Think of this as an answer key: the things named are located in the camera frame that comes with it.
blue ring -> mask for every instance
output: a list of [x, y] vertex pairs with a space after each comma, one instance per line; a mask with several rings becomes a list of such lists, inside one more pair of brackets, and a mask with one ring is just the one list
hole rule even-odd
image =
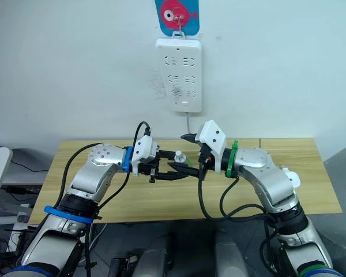
[[44, 212], [46, 212], [48, 214], [60, 216], [61, 218], [66, 218], [66, 219], [74, 220], [77, 222], [81, 222], [81, 223], [91, 224], [93, 222], [92, 218], [84, 218], [84, 217], [78, 216], [78, 215], [71, 215], [71, 214], [68, 214], [66, 212], [62, 212], [62, 211], [59, 211], [57, 209], [54, 209], [51, 206], [46, 206], [44, 208]]
[[304, 275], [304, 277], [311, 277], [314, 276], [316, 274], [321, 274], [321, 273], [328, 273], [328, 274], [332, 274], [338, 277], [344, 277], [344, 275], [342, 275], [341, 273], [338, 273], [337, 271], [335, 271], [334, 269], [331, 268], [319, 268], [319, 269], [314, 269], [312, 271], [309, 271], [307, 274]]
[[125, 160], [122, 164], [122, 169], [125, 171], [125, 172], [130, 172], [129, 171], [129, 159], [131, 157], [131, 153], [132, 153], [132, 146], [128, 146], [128, 149], [127, 149], [127, 152], [126, 152], [126, 155], [125, 155]]
[[42, 268], [39, 267], [31, 267], [30, 265], [22, 265], [20, 267], [17, 267], [13, 270], [11, 270], [11, 272], [16, 272], [16, 271], [32, 271], [32, 272], [37, 272], [40, 273], [46, 277], [54, 277], [53, 274], [43, 270]]

black cable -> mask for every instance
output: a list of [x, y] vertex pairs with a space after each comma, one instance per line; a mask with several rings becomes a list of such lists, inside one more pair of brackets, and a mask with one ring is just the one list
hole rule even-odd
[[70, 159], [68, 160], [65, 168], [64, 168], [64, 172], [63, 172], [63, 179], [62, 179], [62, 185], [61, 185], [61, 188], [60, 188], [60, 191], [59, 191], [59, 196], [58, 196], [58, 199], [57, 199], [57, 202], [55, 203], [54, 205], [54, 208], [56, 208], [60, 201], [62, 200], [63, 198], [63, 194], [64, 194], [64, 189], [65, 189], [65, 182], [67, 180], [67, 174], [68, 174], [68, 169], [69, 169], [69, 166], [70, 164], [72, 163], [72, 161], [74, 160], [74, 158], [79, 154], [81, 153], [83, 150], [87, 149], [87, 148], [90, 148], [90, 147], [93, 147], [93, 146], [96, 146], [100, 143], [92, 143], [92, 144], [88, 144], [86, 146], [83, 146], [81, 149], [77, 150], [76, 153], [74, 153]]
[[[238, 183], [238, 181], [239, 181], [239, 179], [237, 178], [224, 192], [223, 192], [223, 194], [221, 195], [221, 197], [220, 197], [220, 201], [219, 201], [219, 208], [220, 208], [220, 212], [221, 212], [221, 214], [223, 215], [223, 216], [226, 216], [226, 213], [225, 213], [225, 211], [224, 211], [224, 208], [223, 208], [223, 201], [224, 201], [224, 198], [225, 198], [225, 196], [227, 195], [227, 193]], [[237, 208], [237, 209], [235, 209], [234, 211], [241, 211], [241, 210], [243, 210], [243, 209], [245, 209], [245, 208], [250, 208], [250, 207], [253, 207], [253, 208], [258, 208], [258, 209], [260, 209], [263, 213], [266, 213], [266, 209], [264, 208], [264, 207], [262, 207], [262, 206], [260, 206], [260, 205], [257, 205], [257, 204], [246, 204], [246, 205], [243, 205], [243, 206], [241, 206], [241, 207], [239, 207], [239, 208]], [[235, 219], [235, 218], [228, 218], [229, 220], [231, 220], [231, 221], [234, 221], [234, 222], [239, 222], [241, 219]], [[271, 252], [271, 249], [270, 249], [270, 240], [272, 239], [272, 238], [270, 238], [270, 235], [269, 235], [269, 229], [268, 229], [268, 224], [267, 224], [267, 222], [266, 222], [266, 220], [264, 220], [264, 230], [265, 230], [265, 238], [266, 238], [266, 246], [267, 246], [267, 250], [268, 250], [268, 256], [269, 256], [269, 258], [270, 258], [270, 262], [272, 263], [272, 264], [274, 264], [274, 258], [273, 258], [273, 255], [272, 255], [272, 252]], [[264, 257], [262, 257], [262, 261], [263, 261], [263, 264], [264, 264], [264, 266], [269, 270], [272, 270], [271, 268], [270, 268], [270, 266], [268, 266], [268, 264], [267, 263], [265, 263], [265, 259], [264, 259]]]
[[11, 236], [10, 236], [10, 240], [12, 241], [12, 243], [14, 243], [14, 245], [16, 246], [16, 247], [18, 247], [18, 245], [13, 241], [13, 235], [15, 235], [15, 234], [18, 234], [19, 236], [18, 236], [18, 240], [21, 238], [21, 234], [20, 233], [14, 233], [14, 234], [12, 234]]
[[33, 233], [33, 232], [35, 232], [34, 230], [30, 230], [30, 229], [22, 229], [22, 230], [4, 229], [4, 231], [8, 231], [8, 232], [26, 232], [26, 233]]
[[12, 196], [12, 198], [14, 198], [15, 200], [17, 200], [18, 202], [23, 202], [23, 201], [28, 201], [28, 200], [32, 200], [32, 199], [37, 199], [37, 197], [30, 197], [30, 198], [26, 198], [26, 199], [18, 199], [16, 198], [13, 194], [9, 193], [10, 196]]
[[21, 163], [16, 163], [16, 162], [14, 162], [13, 160], [10, 160], [10, 161], [11, 161], [12, 163], [14, 163], [14, 164], [17, 164], [17, 165], [19, 165], [19, 166], [21, 166], [21, 167], [24, 167], [25, 169], [28, 169], [29, 171], [34, 172], [34, 173], [48, 171], [48, 169], [44, 169], [44, 170], [33, 170], [33, 169], [30, 169], [29, 167], [27, 167], [27, 166], [25, 166], [25, 165], [23, 165], [23, 164], [21, 164]]
[[272, 268], [267, 264], [267, 262], [265, 261], [264, 258], [264, 247], [265, 245], [270, 242], [270, 240], [272, 240], [276, 235], [278, 234], [278, 230], [275, 230], [269, 237], [265, 238], [265, 240], [263, 240], [261, 242], [260, 248], [259, 248], [259, 253], [260, 253], [260, 259], [263, 263], [263, 265], [265, 266], [265, 268], [274, 276], [274, 277], [281, 277], [280, 274], [278, 274], [277, 272], [275, 272], [274, 270], [272, 270]]
[[[146, 125], [146, 129], [145, 129], [145, 132], [150, 132], [150, 125], [146, 122], [146, 121], [141, 121], [140, 124], [138, 124], [137, 126], [137, 129], [136, 129], [136, 132], [134, 134], [134, 138], [133, 138], [133, 143], [132, 143], [132, 153], [134, 151], [134, 145], [136, 144], [136, 141], [137, 141], [137, 136], [138, 136], [138, 133], [140, 132], [140, 128], [141, 126], [145, 124]], [[121, 187], [115, 192], [113, 193], [113, 195], [111, 195], [107, 200], [105, 200], [98, 208], [97, 208], [97, 211], [99, 212], [106, 204], [108, 204], [108, 202], [110, 200], [112, 200], [115, 196], [118, 195], [119, 192], [122, 191], [122, 189], [124, 189], [124, 187], [127, 185], [127, 182], [128, 182], [128, 179], [129, 179], [129, 175], [130, 173], [128, 172], [127, 173], [127, 176], [123, 182], [123, 184], [121, 185]]]
[[36, 194], [36, 195], [39, 195], [39, 193], [37, 192], [32, 192], [31, 190], [27, 190], [25, 188], [21, 188], [19, 186], [8, 186], [6, 188], [0, 188], [0, 190], [4, 190], [6, 193], [9, 193], [9, 194], [20, 194], [20, 195], [25, 195], [25, 194]]
[[[92, 234], [91, 234], [91, 238], [90, 241], [92, 242], [93, 239], [99, 234], [99, 232], [97, 231], [97, 225], [98, 224], [94, 224], [93, 228], [92, 228]], [[90, 249], [90, 253], [95, 249], [97, 242], [99, 241], [99, 238], [96, 239], [96, 241], [93, 243], [93, 245], [91, 246]]]
[[[224, 215], [222, 218], [213, 218], [213, 217], [211, 217], [208, 214], [208, 212], [206, 211], [205, 204], [204, 204], [204, 199], [202, 197], [202, 180], [204, 179], [204, 170], [203, 170], [203, 168], [204, 168], [204, 164], [202, 162], [200, 162], [200, 164], [199, 164], [199, 178], [198, 178], [198, 199], [199, 199], [201, 211], [202, 211], [202, 213], [205, 215], [205, 217], [207, 219], [209, 219], [211, 221], [216, 221], [216, 222], [224, 221], [224, 220], [227, 220], [227, 219], [231, 218], [232, 215], [236, 214], [237, 212], [239, 212], [239, 211], [241, 211], [241, 210], [243, 210], [245, 208], [257, 207], [256, 204], [247, 204], [247, 205], [241, 206], [241, 207], [239, 207], [237, 209], [234, 209], [230, 213]], [[274, 221], [273, 217], [271, 215], [269, 215], [269, 214], [256, 214], [256, 215], [248, 216], [248, 217], [245, 217], [245, 218], [233, 218], [233, 221], [245, 222], [245, 221], [254, 220], [254, 219], [262, 219], [262, 220], [270, 219], [270, 220]]]
[[87, 277], [91, 277], [91, 263], [90, 263], [90, 249], [89, 249], [90, 229], [91, 229], [91, 225], [87, 224], [86, 237], [85, 237], [85, 258], [86, 258], [86, 276]]

black cable bundle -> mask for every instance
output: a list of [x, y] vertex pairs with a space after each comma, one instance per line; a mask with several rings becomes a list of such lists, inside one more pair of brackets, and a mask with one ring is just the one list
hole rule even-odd
[[[269, 253], [269, 257], [271, 259], [271, 261], [273, 261], [273, 256], [271, 254], [270, 251], [270, 241], [277, 235], [278, 230], [275, 229], [274, 233], [272, 235], [269, 235], [269, 230], [268, 230], [268, 222], [272, 222], [275, 223], [275, 220], [273, 218], [272, 215], [267, 214], [266, 210], [264, 207], [258, 205], [258, 204], [245, 204], [242, 205], [238, 208], [235, 208], [234, 210], [232, 210], [229, 213], [226, 213], [224, 211], [223, 208], [223, 201], [225, 196], [227, 195], [227, 193], [238, 183], [239, 178], [236, 178], [234, 180], [234, 182], [223, 192], [223, 194], [220, 197], [220, 201], [219, 201], [219, 208], [220, 208], [220, 212], [223, 215], [222, 218], [213, 218], [211, 217], [206, 208], [205, 208], [205, 204], [204, 204], [204, 199], [202, 196], [202, 182], [204, 180], [204, 164], [202, 162], [200, 162], [199, 164], [199, 178], [198, 178], [198, 199], [199, 199], [199, 203], [200, 203], [200, 208], [202, 213], [205, 215], [205, 217], [211, 221], [215, 221], [215, 222], [219, 222], [219, 221], [224, 221], [224, 220], [230, 220], [233, 222], [246, 222], [246, 221], [250, 221], [250, 220], [263, 220], [264, 221], [264, 228], [265, 228], [265, 235], [266, 238], [265, 240], [261, 243], [260, 247], [259, 247], [259, 253], [260, 253], [260, 258], [261, 261], [263, 262], [265, 268], [274, 276], [274, 277], [280, 277], [281, 275], [278, 274], [277, 272], [275, 272], [274, 270], [272, 270], [272, 268], [270, 267], [270, 265], [265, 261], [264, 258], [264, 247], [265, 245], [267, 246], [268, 249], [268, 253]], [[237, 214], [238, 212], [246, 209], [246, 208], [258, 208], [262, 211], [262, 214], [256, 214], [256, 215], [251, 215], [251, 216], [247, 216], [244, 218], [233, 218], [232, 216]]]

pink fish cartoon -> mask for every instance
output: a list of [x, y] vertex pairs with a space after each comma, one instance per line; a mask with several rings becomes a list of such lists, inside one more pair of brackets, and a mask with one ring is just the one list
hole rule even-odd
[[178, 0], [166, 0], [160, 7], [160, 16], [168, 28], [178, 30], [178, 17], [181, 27], [184, 27], [191, 17], [197, 18], [197, 12], [190, 14]]

power cord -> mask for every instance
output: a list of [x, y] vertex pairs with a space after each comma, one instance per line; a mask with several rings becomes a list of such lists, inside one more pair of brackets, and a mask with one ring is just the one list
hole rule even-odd
[[19, 195], [37, 194], [38, 195], [37, 192], [33, 192], [31, 190], [28, 190], [28, 189], [25, 189], [25, 188], [21, 188], [19, 186], [8, 186], [6, 188], [0, 188], [0, 190], [4, 190], [6, 193], [10, 194], [12, 196], [12, 198], [14, 198], [15, 200], [17, 200], [19, 202], [27, 201], [27, 200], [30, 200], [30, 199], [35, 199], [37, 197], [31, 197], [31, 198], [28, 198], [28, 199], [20, 200], [20, 199], [17, 199], [15, 196], [13, 196], [13, 194], [19, 194]]
[[21, 166], [21, 167], [24, 167], [25, 169], [31, 171], [31, 172], [34, 172], [34, 173], [37, 173], [37, 172], [45, 172], [45, 171], [48, 171], [48, 169], [44, 169], [44, 170], [33, 170], [33, 169], [30, 169], [28, 166], [25, 166], [24, 164], [21, 164], [21, 163], [17, 163], [17, 162], [14, 162], [12, 159], [10, 160], [11, 163], [14, 163], [18, 166]]
[[191, 131], [190, 131], [190, 113], [186, 113], [186, 124], [187, 124], [188, 134], [190, 134], [191, 133]]

